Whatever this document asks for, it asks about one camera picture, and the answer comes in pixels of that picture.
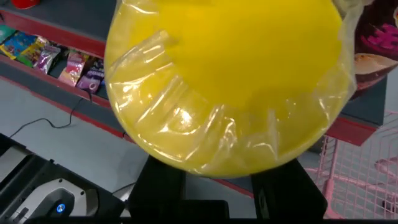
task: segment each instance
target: black machine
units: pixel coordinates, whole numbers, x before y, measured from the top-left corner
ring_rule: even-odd
[[[251,176],[257,219],[321,221],[327,202],[297,160]],[[0,134],[0,223],[229,220],[220,200],[184,200],[185,172],[149,157],[122,202]],[[127,209],[128,219],[120,218]]]

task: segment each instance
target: pink wire basket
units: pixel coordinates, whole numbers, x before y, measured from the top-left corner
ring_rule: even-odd
[[[328,200],[325,218],[398,218],[398,113],[361,147],[326,137],[318,168],[307,168]]]

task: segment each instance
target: yellow balloon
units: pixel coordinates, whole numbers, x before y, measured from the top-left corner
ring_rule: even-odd
[[[124,0],[106,84],[127,133],[194,174],[236,177],[308,149],[349,94],[329,0]]]

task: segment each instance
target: product display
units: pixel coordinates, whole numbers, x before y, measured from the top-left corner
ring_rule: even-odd
[[[119,1],[105,52],[113,111],[150,155],[194,174],[285,164],[356,89],[363,5],[342,22],[331,1],[210,2]]]
[[[398,1],[375,0],[364,8],[355,39],[359,95],[398,65]]]
[[[37,37],[34,44],[29,46],[26,50],[24,50],[18,57],[17,60],[22,62],[23,64],[33,68],[36,62],[39,60],[42,51],[44,49],[44,45],[47,43],[47,40],[42,37]]]
[[[90,70],[79,80],[77,87],[88,90],[90,93],[96,93],[104,76],[104,61],[102,59],[96,59]]]
[[[15,33],[15,29],[6,25],[0,25],[0,43],[3,43],[8,37]]]
[[[36,63],[34,64],[34,68],[40,70],[44,74],[48,74],[53,65],[54,59],[60,52],[61,49],[59,49],[58,47],[47,44],[46,46],[44,46],[44,49],[40,54],[38,61],[36,61]]]
[[[87,54],[71,50],[68,56],[67,67],[62,71],[58,79],[70,86],[76,86],[88,57]]]
[[[29,46],[31,46],[36,41],[36,36],[25,34],[23,32],[16,32],[14,36],[8,39],[0,49],[5,53],[9,58],[15,59],[26,50]]]

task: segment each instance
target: store shelf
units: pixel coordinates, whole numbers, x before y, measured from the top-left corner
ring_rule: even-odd
[[[10,27],[29,34],[41,35],[59,44],[82,50],[97,57],[104,57],[106,38],[115,7],[115,0],[41,0],[37,6],[19,10],[8,1],[8,3],[0,6],[0,13],[5,24]],[[57,75],[65,67],[64,63],[58,64],[50,75],[46,76],[6,57],[0,57],[0,69],[7,65],[13,68],[13,72],[18,71],[23,73],[25,77],[30,79],[34,77],[35,80],[39,80],[29,83],[27,80],[11,78],[18,85],[29,86],[33,93],[36,93],[37,91],[35,90],[40,88],[39,86],[34,86],[36,83],[40,83],[40,85],[46,83],[48,86],[56,87],[63,94],[68,94],[69,97],[88,99],[87,92],[57,80]],[[349,103],[328,130],[327,135],[355,145],[361,145],[382,124],[385,94],[386,80],[374,86],[372,90],[369,90],[361,98]],[[53,104],[64,105],[63,101],[60,101],[62,99],[53,99],[49,96],[49,93],[39,95],[47,98]],[[115,124],[117,120],[110,110],[110,104],[104,88],[99,89],[98,93],[93,96],[93,102],[98,106],[99,110],[106,110],[108,114],[99,119],[96,118],[97,114],[95,111],[86,111],[86,114],[84,114],[88,118],[86,120],[92,119],[96,122],[100,120],[103,124],[110,123],[111,129],[117,127],[116,129],[123,133],[124,131],[120,125]],[[64,106],[71,109],[73,105]],[[121,138],[132,141],[125,134],[122,134]]]
[[[103,58],[115,7],[115,0],[41,0],[20,10],[8,1],[0,13],[9,27]]]

